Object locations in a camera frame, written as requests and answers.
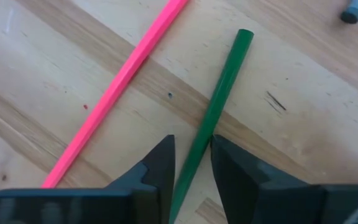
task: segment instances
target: green pencil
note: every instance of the green pencil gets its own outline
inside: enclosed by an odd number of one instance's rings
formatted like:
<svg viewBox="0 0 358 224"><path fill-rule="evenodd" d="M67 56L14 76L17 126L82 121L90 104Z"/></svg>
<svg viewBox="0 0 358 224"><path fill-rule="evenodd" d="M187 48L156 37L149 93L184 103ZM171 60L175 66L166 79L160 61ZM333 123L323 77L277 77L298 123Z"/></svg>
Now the green pencil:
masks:
<svg viewBox="0 0 358 224"><path fill-rule="evenodd" d="M253 37L254 33L249 30L241 29L237 33L229 56L226 59L221 78L216 84L204 119L191 145L189 155L183 165L175 190L173 191L170 224L173 224L177 218L179 209L185 199L191 181L196 174L219 117L222 114L224 104L230 94L230 90L236 80L242 61L247 54Z"/></svg>

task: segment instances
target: wood grain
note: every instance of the wood grain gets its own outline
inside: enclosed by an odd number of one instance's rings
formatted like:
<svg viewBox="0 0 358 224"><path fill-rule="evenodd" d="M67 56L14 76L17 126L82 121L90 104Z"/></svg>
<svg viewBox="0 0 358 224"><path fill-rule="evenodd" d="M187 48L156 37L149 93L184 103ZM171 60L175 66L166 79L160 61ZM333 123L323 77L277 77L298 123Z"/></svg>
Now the wood grain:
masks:
<svg viewBox="0 0 358 224"><path fill-rule="evenodd" d="M37 187L165 0L0 0L0 189ZM216 133L307 182L358 183L358 24L335 1L194 0L60 187L103 187L167 134L183 164L239 28ZM204 156L177 223L223 223Z"/></svg>

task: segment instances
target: gray marker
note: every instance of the gray marker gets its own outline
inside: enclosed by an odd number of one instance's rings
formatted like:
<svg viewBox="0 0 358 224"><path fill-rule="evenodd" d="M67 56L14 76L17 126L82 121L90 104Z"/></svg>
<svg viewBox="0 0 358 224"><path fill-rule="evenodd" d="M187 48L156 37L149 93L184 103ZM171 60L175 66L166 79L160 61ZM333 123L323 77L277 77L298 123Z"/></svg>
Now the gray marker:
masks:
<svg viewBox="0 0 358 224"><path fill-rule="evenodd" d="M358 0L352 0L346 10L342 12L341 19L349 24L358 22Z"/></svg>

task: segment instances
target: pink pencil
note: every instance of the pink pencil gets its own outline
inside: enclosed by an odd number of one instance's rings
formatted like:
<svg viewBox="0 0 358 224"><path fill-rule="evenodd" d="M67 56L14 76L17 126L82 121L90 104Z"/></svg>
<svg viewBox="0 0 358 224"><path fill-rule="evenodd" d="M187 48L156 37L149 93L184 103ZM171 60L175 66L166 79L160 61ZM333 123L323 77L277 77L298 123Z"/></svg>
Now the pink pencil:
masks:
<svg viewBox="0 0 358 224"><path fill-rule="evenodd" d="M54 188L64 176L65 172L71 166L77 155L82 150L88 139L98 127L100 122L106 116L110 108L117 101L125 87L128 85L135 72L142 65L142 62L150 54L155 44L168 29L170 24L183 9L188 0L169 0L158 18L139 42L138 46L129 56L128 60L122 66L109 88L103 94L92 113L86 119L84 125L77 132L74 139L67 146L65 152L60 157L55 167L49 173L42 188Z"/></svg>

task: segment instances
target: wooden surface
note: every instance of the wooden surface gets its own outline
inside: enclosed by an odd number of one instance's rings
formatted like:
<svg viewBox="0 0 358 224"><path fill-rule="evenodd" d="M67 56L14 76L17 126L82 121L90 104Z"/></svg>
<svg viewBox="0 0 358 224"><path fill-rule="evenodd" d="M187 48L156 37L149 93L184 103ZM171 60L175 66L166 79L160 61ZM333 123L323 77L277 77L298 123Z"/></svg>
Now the wooden surface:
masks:
<svg viewBox="0 0 358 224"><path fill-rule="evenodd" d="M358 183L347 1L190 1L60 187L103 187L167 134L178 173L240 28L255 37L216 133L307 182ZM165 2L0 0L0 189L41 185ZM224 222L207 151L177 223Z"/></svg>

